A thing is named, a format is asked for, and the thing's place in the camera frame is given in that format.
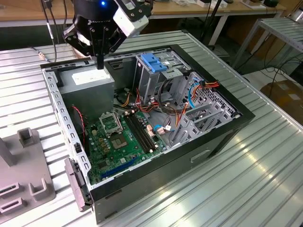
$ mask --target orange wire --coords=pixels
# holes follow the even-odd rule
[[[129,93],[128,93],[128,96],[127,96],[126,102],[125,102],[123,105],[121,105],[121,107],[127,106],[128,102],[129,102],[129,96],[130,96],[130,95],[131,95],[131,93],[129,92]]]

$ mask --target ram slot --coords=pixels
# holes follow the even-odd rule
[[[142,127],[141,123],[139,122],[138,118],[136,118],[134,115],[130,117],[132,123],[136,126],[136,128],[139,129],[140,133],[144,136],[146,143],[148,143],[150,149],[155,149],[154,142],[151,140],[150,136],[147,134],[147,132]]]
[[[140,122],[135,116],[126,117],[125,122],[145,153],[149,153],[150,150],[155,149],[154,143],[148,137],[147,133],[144,131]]]

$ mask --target cardboard box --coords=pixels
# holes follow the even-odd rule
[[[265,85],[261,92],[269,96],[271,83]],[[283,80],[273,84],[270,99],[303,125],[303,91],[292,81]]]

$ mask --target green circuit board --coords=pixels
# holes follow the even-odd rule
[[[135,117],[142,122],[142,124],[148,125],[142,113],[136,113]],[[91,170],[89,171],[91,184],[96,184],[104,180],[105,177],[102,177],[102,175],[110,173],[110,170],[114,170],[114,174],[119,173],[166,149],[160,136],[155,135],[152,141],[157,145],[157,148],[152,153],[144,152],[123,116],[119,116],[119,121],[123,127],[122,133],[114,133],[110,138],[106,137],[100,121],[86,127],[89,138],[88,158],[91,164]],[[107,122],[103,121],[103,123],[105,124],[105,128],[107,128]],[[108,123],[114,127],[112,120]]]

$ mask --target sticker label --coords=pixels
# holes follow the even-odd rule
[[[296,94],[288,94],[293,100],[300,100],[300,97]]]
[[[282,88],[283,90],[289,89],[289,87],[286,84],[279,84],[279,87]]]
[[[72,75],[76,85],[86,84],[102,79],[109,79],[110,76],[104,70],[90,70],[85,72],[77,72]]]

